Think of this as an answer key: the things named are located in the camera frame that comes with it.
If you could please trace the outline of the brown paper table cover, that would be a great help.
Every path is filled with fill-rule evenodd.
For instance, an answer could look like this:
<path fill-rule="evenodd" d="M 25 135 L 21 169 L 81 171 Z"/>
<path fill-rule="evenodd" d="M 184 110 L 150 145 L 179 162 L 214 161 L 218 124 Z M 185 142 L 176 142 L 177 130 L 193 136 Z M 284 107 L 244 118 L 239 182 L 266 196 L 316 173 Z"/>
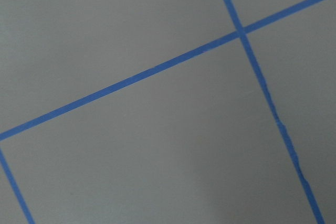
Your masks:
<path fill-rule="evenodd" d="M 1 223 L 335 223 L 335 0 L 1 0 Z"/>

